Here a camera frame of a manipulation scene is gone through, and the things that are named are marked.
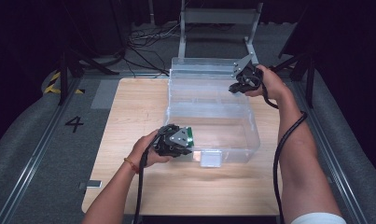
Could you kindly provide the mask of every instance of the person's right hand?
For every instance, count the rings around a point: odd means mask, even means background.
[[[285,91],[289,91],[283,80],[272,70],[261,64],[257,68],[263,72],[263,83],[266,86],[269,99],[278,101]],[[245,95],[253,97],[263,95],[263,88],[260,86],[256,91],[247,91]]]

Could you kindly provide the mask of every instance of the yellow tape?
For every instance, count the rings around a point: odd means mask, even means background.
[[[53,77],[51,78],[51,80],[50,80],[48,86],[45,88],[44,93],[49,93],[49,92],[51,92],[51,93],[58,93],[58,94],[60,94],[60,93],[62,92],[62,91],[59,90],[59,89],[53,89],[54,84],[56,84],[57,79],[60,77],[60,74],[61,74],[60,72],[56,72],[56,73],[53,75]],[[85,90],[76,90],[76,91],[75,91],[75,93],[77,93],[77,94],[83,94],[83,93],[85,93],[85,92],[86,92]]]

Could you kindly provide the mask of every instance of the hand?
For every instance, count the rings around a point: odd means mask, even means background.
[[[141,160],[142,154],[144,153],[147,146],[149,146],[150,142],[153,140],[153,138],[158,133],[158,130],[153,131],[147,136],[142,136],[132,148],[132,152],[129,155],[129,159],[132,161],[132,163],[135,164],[136,167],[139,167],[139,162]],[[146,167],[149,167],[153,165],[156,162],[167,162],[173,157],[170,156],[159,156],[158,153],[155,152],[155,149],[153,146],[150,147],[149,153],[147,154],[147,162]]]
[[[258,65],[258,69],[263,72],[263,83],[266,86],[269,99],[274,99],[278,101],[285,91],[289,91],[289,88],[285,85],[283,80],[278,77],[272,70],[268,69],[263,65]],[[246,96],[259,96],[263,95],[262,86],[256,91],[247,91]]]

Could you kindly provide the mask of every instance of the bracelet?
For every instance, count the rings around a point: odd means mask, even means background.
[[[138,167],[136,167],[136,166],[134,165],[134,163],[132,163],[132,161],[131,161],[129,158],[124,158],[124,160],[130,164],[130,166],[132,167],[132,170],[133,170],[136,174],[139,174],[139,169],[138,169]]]

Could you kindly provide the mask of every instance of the number 4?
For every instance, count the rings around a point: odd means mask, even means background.
[[[83,125],[83,123],[79,123],[80,122],[80,117],[76,116],[74,117],[73,119],[69,120],[68,122],[65,123],[65,125],[68,125],[68,126],[74,126],[74,131],[73,133],[75,133],[77,131],[77,126],[79,125]]]

